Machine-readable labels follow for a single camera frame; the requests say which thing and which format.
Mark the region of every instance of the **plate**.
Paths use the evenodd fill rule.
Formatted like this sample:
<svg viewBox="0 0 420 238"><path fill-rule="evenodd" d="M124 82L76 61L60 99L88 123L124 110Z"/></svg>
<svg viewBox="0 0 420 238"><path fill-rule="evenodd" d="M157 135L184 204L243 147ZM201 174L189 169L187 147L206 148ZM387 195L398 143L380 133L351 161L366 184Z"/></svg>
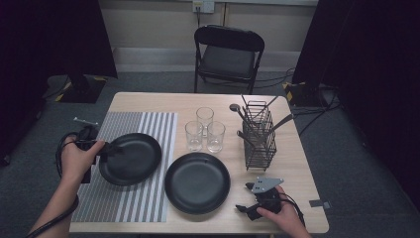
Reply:
<svg viewBox="0 0 420 238"><path fill-rule="evenodd" d="M231 178L225 165L205 153L190 153L175 160L164 177L170 203L188 214L204 214L226 199Z"/></svg>
<svg viewBox="0 0 420 238"><path fill-rule="evenodd" d="M99 171L107 181L115 185L133 185L148 178L161 161L158 141L146 134L131 133L111 142L122 152L108 154L99 161Z"/></svg>

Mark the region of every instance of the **person's left hand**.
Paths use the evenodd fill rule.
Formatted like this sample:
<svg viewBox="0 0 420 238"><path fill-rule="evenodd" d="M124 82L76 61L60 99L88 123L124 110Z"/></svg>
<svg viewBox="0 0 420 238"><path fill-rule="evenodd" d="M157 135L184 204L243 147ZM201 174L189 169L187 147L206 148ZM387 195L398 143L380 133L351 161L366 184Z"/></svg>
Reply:
<svg viewBox="0 0 420 238"><path fill-rule="evenodd" d="M61 152L61 179L81 182L105 142L99 140L88 151L82 151L74 143L71 143L72 141L74 141L73 137L67 137L65 143L68 144Z"/></svg>

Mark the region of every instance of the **striped placemat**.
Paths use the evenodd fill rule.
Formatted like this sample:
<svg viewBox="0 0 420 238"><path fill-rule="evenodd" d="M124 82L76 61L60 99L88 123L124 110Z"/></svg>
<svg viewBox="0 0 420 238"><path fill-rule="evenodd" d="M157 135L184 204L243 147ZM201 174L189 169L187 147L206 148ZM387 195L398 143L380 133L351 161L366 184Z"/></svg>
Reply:
<svg viewBox="0 0 420 238"><path fill-rule="evenodd" d="M98 166L92 178L80 187L80 203L73 222L166 222L168 200L164 195L164 174L172 163L176 113L108 112L98 138L107 142L134 132L148 134L160 144L162 161L146 180L117 186L105 180Z"/></svg>

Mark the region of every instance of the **gray carpet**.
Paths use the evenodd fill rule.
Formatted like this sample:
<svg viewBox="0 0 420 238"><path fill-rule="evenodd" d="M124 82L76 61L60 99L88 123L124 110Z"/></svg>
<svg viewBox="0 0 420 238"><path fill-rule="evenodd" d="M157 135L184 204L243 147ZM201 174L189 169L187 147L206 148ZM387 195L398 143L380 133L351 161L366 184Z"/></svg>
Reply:
<svg viewBox="0 0 420 238"><path fill-rule="evenodd" d="M259 80L284 72L260 72ZM78 131L74 117L102 123L113 95L119 91L186 92L193 90L193 72L119 73L110 79L95 104L56 103L44 113L11 154L11 165L0 168L0 236L23 237L41 214L57 183L54 152L65 133ZM65 77L50 78L46 94L62 86ZM279 79L257 82L254 94L284 95ZM247 93L245 88L199 83L200 93ZM326 98L331 98L331 91ZM293 108L295 114L307 113ZM295 118L302 131L317 114ZM330 230L315 237L420 237L420 217L387 168L364 146L345 111L328 111L301 135ZM72 234L70 237L136 237L136 235Z"/></svg>

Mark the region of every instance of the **black wire basket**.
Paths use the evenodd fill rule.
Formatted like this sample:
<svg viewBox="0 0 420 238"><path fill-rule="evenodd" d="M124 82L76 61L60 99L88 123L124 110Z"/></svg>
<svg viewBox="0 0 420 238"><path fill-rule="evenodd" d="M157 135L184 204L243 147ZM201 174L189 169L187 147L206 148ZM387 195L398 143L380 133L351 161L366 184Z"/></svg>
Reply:
<svg viewBox="0 0 420 238"><path fill-rule="evenodd" d="M243 132L251 142L244 140L247 170L249 168L266 170L277 152L275 132L270 133L261 143L258 143L258 140L272 128L271 112L265 101L249 101L245 109L246 122L242 124Z"/></svg>

